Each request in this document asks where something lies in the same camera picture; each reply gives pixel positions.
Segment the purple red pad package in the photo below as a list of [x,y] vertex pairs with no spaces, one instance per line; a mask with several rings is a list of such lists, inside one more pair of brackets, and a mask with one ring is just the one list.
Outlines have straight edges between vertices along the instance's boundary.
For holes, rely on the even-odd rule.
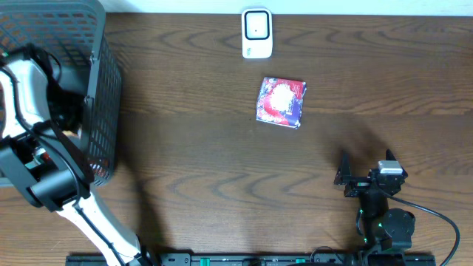
[[304,81],[264,77],[256,100],[256,119],[298,129],[306,90]]

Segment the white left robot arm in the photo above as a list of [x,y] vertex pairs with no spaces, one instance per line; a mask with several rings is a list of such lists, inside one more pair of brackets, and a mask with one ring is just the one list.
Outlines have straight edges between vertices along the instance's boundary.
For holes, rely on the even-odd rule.
[[155,265],[96,193],[88,159],[66,135],[81,127],[84,96],[62,89],[61,74],[59,60],[33,44],[1,56],[1,172],[31,205],[74,224],[108,265]]

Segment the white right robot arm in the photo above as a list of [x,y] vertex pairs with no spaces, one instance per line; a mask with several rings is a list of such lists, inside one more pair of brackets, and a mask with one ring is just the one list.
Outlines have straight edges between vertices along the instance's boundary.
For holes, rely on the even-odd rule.
[[357,233],[369,248],[381,252],[412,247],[415,216],[400,208],[390,208],[388,198],[401,191],[407,172],[390,150],[365,176],[351,172],[348,154],[341,158],[334,183],[344,186],[344,196],[359,199],[355,220]]

